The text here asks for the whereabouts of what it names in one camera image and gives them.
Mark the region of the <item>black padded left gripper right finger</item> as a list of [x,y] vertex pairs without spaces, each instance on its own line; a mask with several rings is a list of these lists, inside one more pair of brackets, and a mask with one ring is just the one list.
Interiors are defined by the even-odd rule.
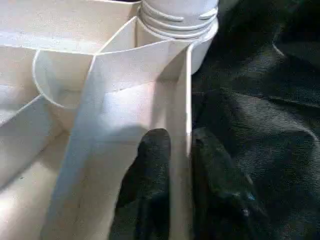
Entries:
[[193,230],[196,240],[270,240],[272,231],[251,179],[208,129],[191,146]]

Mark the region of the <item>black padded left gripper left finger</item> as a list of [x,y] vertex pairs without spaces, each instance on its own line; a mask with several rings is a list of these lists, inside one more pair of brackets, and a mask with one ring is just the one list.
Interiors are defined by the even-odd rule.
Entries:
[[125,173],[114,212],[114,239],[167,240],[170,235],[171,139],[149,130]]

